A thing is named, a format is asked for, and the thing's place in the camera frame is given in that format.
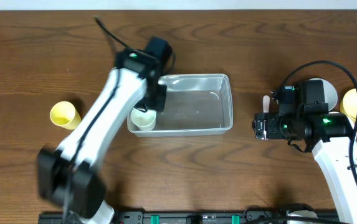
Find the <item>white plastic cup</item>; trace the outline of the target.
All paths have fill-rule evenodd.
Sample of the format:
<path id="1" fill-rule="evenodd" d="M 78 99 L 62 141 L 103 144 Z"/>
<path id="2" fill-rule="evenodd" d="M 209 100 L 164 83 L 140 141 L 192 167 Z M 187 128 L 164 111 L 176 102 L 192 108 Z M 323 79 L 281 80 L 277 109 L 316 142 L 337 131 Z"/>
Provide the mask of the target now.
<path id="1" fill-rule="evenodd" d="M 157 112 L 155 110 L 148 110 L 142 112 L 133 108 L 130 114 L 131 121 L 142 131 L 151 131 L 156 126 Z"/>

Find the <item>grey plastic bowl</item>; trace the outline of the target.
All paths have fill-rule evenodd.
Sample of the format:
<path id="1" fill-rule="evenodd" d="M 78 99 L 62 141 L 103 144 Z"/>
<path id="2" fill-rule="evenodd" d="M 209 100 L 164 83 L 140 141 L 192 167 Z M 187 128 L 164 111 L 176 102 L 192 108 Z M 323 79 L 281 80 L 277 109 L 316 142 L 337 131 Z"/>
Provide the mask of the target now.
<path id="1" fill-rule="evenodd" d="M 338 102 L 337 91 L 335 87 L 327 80 L 322 78 L 320 80 L 323 82 L 325 101 L 328 103 L 328 109 L 329 111 L 332 111 Z"/>

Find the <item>yellow plastic cup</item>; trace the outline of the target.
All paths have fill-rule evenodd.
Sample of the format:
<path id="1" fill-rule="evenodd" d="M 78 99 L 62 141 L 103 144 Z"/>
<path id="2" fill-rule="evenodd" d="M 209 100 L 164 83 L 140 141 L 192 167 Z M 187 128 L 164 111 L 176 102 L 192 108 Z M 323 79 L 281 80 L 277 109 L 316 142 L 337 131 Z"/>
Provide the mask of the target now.
<path id="1" fill-rule="evenodd" d="M 78 127 L 82 119 L 71 102 L 61 101 L 52 107 L 50 120 L 56 126 L 73 130 Z"/>

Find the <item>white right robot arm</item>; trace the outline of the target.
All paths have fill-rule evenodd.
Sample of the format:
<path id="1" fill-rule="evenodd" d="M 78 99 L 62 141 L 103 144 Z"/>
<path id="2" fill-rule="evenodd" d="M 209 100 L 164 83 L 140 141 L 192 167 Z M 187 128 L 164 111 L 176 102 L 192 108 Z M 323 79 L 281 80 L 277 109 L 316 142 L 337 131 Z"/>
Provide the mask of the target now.
<path id="1" fill-rule="evenodd" d="M 342 113 L 257 113 L 252 122 L 260 140 L 284 139 L 306 144 L 328 184 L 340 221 L 357 223 L 357 143 L 355 127 Z"/>

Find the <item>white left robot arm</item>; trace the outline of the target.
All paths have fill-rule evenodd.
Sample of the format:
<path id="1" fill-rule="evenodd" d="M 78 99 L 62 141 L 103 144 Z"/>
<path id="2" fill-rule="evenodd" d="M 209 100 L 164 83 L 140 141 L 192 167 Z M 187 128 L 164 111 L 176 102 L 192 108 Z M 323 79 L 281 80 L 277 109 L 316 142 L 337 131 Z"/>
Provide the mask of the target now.
<path id="1" fill-rule="evenodd" d="M 63 208 L 61 223 L 110 223 L 106 186 L 98 173 L 113 138 L 135 106 L 163 111 L 166 85 L 159 84 L 171 47 L 125 48 L 117 53 L 107 82 L 80 124 L 56 148 L 37 155 L 39 195 Z"/>

